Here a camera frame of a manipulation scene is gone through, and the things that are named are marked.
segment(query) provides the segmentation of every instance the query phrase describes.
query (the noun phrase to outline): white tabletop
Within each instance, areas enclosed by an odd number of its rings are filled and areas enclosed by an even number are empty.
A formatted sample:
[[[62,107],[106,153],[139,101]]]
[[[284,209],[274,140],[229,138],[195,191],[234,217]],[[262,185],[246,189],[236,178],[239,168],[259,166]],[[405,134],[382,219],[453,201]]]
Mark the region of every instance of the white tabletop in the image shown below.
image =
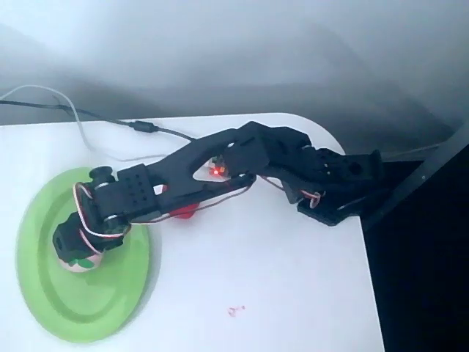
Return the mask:
[[[250,120],[307,133],[343,153],[323,128],[291,114],[155,120],[204,136]],[[105,122],[86,122],[92,143],[120,158],[170,153],[185,142]],[[15,241],[22,215],[52,177],[80,166],[133,163],[89,152],[74,123],[0,127],[0,346],[2,351],[384,351],[358,217],[336,227],[296,211],[262,180],[249,192],[151,228],[149,289],[133,320],[112,337],[73,345],[45,331],[18,286]],[[230,307],[242,307],[235,317]]]

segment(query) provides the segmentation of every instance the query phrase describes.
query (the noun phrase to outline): green plate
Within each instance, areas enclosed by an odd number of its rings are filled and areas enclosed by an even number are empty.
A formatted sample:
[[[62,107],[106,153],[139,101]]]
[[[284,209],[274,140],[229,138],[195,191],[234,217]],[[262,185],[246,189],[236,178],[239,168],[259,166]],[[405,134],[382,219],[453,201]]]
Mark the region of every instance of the green plate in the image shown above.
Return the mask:
[[[134,227],[122,246],[105,253],[95,270],[76,274],[60,266],[53,231],[76,211],[72,185],[89,180],[88,172],[73,169],[47,183],[18,235],[18,281],[26,304],[45,329],[71,342],[100,340],[122,327],[139,304],[149,269],[144,226]]]

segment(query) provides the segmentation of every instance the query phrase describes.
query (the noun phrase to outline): robotic arm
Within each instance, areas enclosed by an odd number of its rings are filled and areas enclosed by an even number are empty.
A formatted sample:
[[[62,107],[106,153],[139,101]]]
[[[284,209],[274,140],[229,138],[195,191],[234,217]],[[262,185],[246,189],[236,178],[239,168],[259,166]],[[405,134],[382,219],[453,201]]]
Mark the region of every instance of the robotic arm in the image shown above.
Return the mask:
[[[195,180],[207,160],[224,170],[226,182]],[[339,155],[315,149],[309,137],[288,127],[249,122],[196,139],[161,161],[139,164],[112,175],[102,166],[89,183],[74,187],[78,211],[60,224],[53,245],[66,263],[122,245],[133,222],[147,222],[173,210],[252,186],[256,176],[278,178],[301,213],[333,226],[360,215],[383,195],[380,153]],[[155,194],[154,187],[166,191]],[[311,197],[321,195],[312,206]]]

